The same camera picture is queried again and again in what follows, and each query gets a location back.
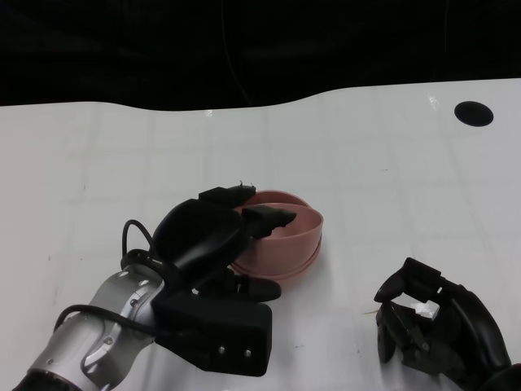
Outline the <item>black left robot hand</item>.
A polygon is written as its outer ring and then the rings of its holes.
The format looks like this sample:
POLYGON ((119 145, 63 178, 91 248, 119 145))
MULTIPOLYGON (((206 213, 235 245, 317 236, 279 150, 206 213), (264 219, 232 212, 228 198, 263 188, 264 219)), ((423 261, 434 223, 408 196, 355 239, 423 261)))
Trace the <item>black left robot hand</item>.
POLYGON ((212 299, 265 302, 281 296, 278 283, 230 269, 253 243, 296 218, 287 209, 247 207, 255 195, 253 185, 214 187, 177 205, 157 226, 155 254, 174 266, 184 288, 212 299))

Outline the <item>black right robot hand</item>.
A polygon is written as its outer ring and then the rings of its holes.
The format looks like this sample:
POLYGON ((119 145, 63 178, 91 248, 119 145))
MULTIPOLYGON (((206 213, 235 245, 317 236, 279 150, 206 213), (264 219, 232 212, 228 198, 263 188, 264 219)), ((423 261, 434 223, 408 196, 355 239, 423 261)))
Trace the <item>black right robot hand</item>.
POLYGON ((520 366, 483 302, 461 284, 411 257, 374 297, 382 363, 396 351, 404 366, 443 375, 462 390, 518 390, 520 366))

